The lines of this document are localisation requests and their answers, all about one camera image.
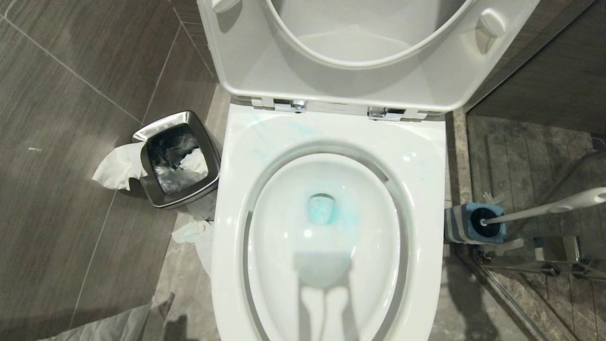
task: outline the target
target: floor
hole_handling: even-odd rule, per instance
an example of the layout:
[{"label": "floor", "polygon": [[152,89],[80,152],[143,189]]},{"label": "floor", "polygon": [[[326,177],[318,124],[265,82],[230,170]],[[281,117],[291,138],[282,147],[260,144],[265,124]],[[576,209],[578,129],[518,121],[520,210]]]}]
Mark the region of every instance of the floor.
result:
[{"label": "floor", "polygon": [[[494,197],[502,196],[500,205],[506,212],[515,212],[606,183],[604,158],[598,159],[601,164],[592,163],[567,174],[578,160],[593,152],[588,133],[479,115],[468,117],[468,128],[475,200],[482,201],[483,193],[491,192]],[[512,235],[526,238],[577,235],[584,247],[582,257],[606,258],[604,205],[531,218],[508,224],[510,228]],[[523,256],[525,251],[514,252]],[[552,339],[606,340],[606,283],[578,280],[568,274],[546,277],[497,271],[494,275],[527,313],[536,310],[537,304],[547,304],[553,318],[536,316],[535,322],[544,331],[561,325],[563,332]],[[524,288],[531,288],[536,295],[519,294]]]},{"label": "floor", "polygon": [[[230,95],[221,86],[206,118],[205,126],[221,142],[224,138]],[[446,186],[446,207],[451,206],[450,186]],[[179,215],[174,229],[195,220]],[[166,316],[161,306],[175,293]],[[445,246],[442,283],[431,341],[526,340],[524,327],[515,322],[501,304],[476,280],[466,266]],[[202,267],[196,248],[171,240],[154,298],[154,308],[145,327],[144,341],[219,340],[213,315],[210,277]]]},{"label": "floor", "polygon": [[92,176],[142,124],[208,110],[202,25],[178,3],[0,0],[0,340],[151,300],[176,214]]}]

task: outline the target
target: white toilet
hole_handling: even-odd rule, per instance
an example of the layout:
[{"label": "white toilet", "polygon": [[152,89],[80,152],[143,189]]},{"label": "white toilet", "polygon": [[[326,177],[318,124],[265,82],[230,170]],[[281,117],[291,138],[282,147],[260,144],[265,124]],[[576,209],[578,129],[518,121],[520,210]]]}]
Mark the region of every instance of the white toilet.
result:
[{"label": "white toilet", "polygon": [[538,0],[198,0],[230,105],[223,341],[427,340],[445,124]]}]

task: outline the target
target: shower area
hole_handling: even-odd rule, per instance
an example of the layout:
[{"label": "shower area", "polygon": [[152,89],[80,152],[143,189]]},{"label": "shower area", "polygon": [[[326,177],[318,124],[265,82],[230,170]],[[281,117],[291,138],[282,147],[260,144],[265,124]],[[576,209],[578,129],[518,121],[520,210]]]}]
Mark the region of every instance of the shower area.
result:
[{"label": "shower area", "polygon": [[[605,36],[605,0],[539,4],[464,107],[470,201],[511,213],[606,187]],[[515,248],[458,255],[536,339],[606,340],[606,204],[507,228]]]}]

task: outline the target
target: trash can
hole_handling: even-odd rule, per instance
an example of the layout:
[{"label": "trash can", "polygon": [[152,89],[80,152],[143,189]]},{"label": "trash can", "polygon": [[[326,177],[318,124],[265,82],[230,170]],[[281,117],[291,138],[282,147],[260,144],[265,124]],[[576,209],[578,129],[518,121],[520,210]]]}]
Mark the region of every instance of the trash can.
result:
[{"label": "trash can", "polygon": [[[140,181],[154,207],[214,219],[221,157],[194,112],[183,111],[150,123],[132,140],[145,142],[141,163],[147,176]],[[185,157],[200,152],[206,174],[180,167]]]}]

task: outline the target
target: tissue paper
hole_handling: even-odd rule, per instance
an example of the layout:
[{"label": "tissue paper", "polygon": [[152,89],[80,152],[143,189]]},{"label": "tissue paper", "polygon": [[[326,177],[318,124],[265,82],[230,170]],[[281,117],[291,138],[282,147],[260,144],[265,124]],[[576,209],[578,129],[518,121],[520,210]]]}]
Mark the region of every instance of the tissue paper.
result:
[{"label": "tissue paper", "polygon": [[186,171],[192,171],[200,173],[206,177],[208,175],[208,167],[206,166],[206,159],[200,148],[196,148],[187,154],[183,160],[181,160],[181,169]]},{"label": "tissue paper", "polygon": [[139,179],[147,175],[141,164],[141,148],[145,142],[127,144],[112,150],[101,162],[93,180],[109,189],[127,189],[129,178]]},{"label": "tissue paper", "polygon": [[204,271],[211,276],[211,259],[213,255],[213,223],[206,220],[195,220],[172,233],[175,243],[191,243]]}]

